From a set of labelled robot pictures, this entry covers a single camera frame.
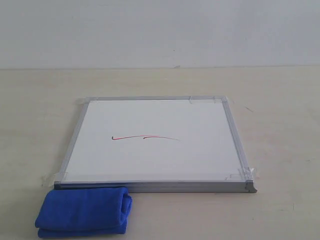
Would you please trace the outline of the clear tape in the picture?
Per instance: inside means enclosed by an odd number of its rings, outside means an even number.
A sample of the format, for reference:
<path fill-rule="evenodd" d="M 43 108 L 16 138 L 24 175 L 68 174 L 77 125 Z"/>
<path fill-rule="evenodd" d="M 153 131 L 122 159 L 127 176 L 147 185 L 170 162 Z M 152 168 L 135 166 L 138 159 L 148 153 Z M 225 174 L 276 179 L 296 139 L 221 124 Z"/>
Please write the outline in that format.
<path fill-rule="evenodd" d="M 257 177 L 257 169 L 254 167 L 240 168 L 237 171 L 237 173 L 228 174 L 224 180 L 229 182 L 254 182 Z"/>
<path fill-rule="evenodd" d="M 43 175 L 41 177 L 41 186 L 44 188 L 53 187 L 55 184 L 60 184 L 65 180 L 66 172 L 57 172 Z"/>
<path fill-rule="evenodd" d="M 75 104 L 76 104 L 76 105 L 83 105 L 83 104 L 88 104 L 88 103 L 90 103 L 91 101 L 97 101 L 97 100 L 98 100 L 97 97 L 78 98 L 78 99 L 75 101 Z"/>
<path fill-rule="evenodd" d="M 228 103 L 228 98 L 224 95 L 192 95 L 188 98 L 190 104 L 197 103 L 214 103 L 224 104 Z"/>

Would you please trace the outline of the clear tape back left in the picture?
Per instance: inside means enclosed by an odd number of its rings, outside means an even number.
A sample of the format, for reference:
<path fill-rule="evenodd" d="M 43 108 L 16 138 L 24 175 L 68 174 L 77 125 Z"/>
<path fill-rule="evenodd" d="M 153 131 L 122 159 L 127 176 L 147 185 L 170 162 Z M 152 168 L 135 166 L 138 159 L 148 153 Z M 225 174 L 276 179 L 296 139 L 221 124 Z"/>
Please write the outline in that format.
<path fill-rule="evenodd" d="M 75 101 L 75 104 L 76 104 L 76 105 L 83 105 L 83 104 L 88 104 L 88 103 L 90 103 L 91 101 L 97 101 L 97 100 L 98 100 L 97 97 L 78 98 L 78 99 Z"/>

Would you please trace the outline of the clear tape front right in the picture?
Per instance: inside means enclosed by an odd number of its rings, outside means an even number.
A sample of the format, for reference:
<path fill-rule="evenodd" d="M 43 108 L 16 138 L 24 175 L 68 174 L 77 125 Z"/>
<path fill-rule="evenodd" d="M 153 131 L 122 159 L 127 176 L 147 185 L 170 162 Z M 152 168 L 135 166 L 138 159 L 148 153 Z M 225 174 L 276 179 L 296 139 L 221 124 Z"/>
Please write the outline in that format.
<path fill-rule="evenodd" d="M 254 182 L 257 177 L 257 169 L 254 167 L 240 168 L 237 171 L 237 173 L 228 174 L 224 180 L 229 182 Z"/>

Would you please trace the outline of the clear tape front left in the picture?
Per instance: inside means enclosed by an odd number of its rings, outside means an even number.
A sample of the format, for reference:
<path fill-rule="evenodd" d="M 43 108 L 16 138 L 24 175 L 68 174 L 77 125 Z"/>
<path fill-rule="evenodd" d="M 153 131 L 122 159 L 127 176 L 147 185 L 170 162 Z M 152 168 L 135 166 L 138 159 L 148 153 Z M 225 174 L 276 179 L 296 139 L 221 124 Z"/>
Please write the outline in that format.
<path fill-rule="evenodd" d="M 57 172 L 43 175 L 41 177 L 41 186 L 44 188 L 53 187 L 55 184 L 60 184 L 65 180 L 66 172 Z"/>

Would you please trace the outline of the white dry-erase board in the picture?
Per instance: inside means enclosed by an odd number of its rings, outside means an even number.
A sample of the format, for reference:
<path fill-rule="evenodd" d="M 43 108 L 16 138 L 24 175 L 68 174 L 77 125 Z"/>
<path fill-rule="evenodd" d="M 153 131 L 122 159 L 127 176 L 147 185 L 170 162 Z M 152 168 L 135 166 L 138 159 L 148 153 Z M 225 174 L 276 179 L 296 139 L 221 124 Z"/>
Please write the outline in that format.
<path fill-rule="evenodd" d="M 190 96 L 90 97 L 54 188 L 125 187 L 132 193 L 256 193 L 254 181 L 226 181 L 250 167 L 229 103 Z"/>

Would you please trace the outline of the clear tape back right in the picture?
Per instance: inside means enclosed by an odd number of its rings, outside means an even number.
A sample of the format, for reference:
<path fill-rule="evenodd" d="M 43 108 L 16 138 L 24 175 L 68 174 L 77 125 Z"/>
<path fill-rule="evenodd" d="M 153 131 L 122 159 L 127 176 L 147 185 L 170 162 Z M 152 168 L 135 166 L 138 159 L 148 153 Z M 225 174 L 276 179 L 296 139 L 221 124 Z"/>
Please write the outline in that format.
<path fill-rule="evenodd" d="M 224 104 L 228 103 L 228 98 L 224 95 L 192 95 L 188 98 L 190 104 L 197 103 L 214 103 Z"/>

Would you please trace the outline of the blue microfiber cloth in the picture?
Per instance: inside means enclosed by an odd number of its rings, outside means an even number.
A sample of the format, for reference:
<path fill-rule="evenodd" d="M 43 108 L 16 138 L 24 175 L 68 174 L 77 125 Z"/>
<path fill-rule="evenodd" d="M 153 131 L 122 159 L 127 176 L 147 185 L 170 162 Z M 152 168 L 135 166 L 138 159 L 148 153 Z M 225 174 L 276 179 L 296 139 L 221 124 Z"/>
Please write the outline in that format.
<path fill-rule="evenodd" d="M 35 220 L 38 237 L 125 234 L 132 203 L 125 187 L 51 190 Z"/>

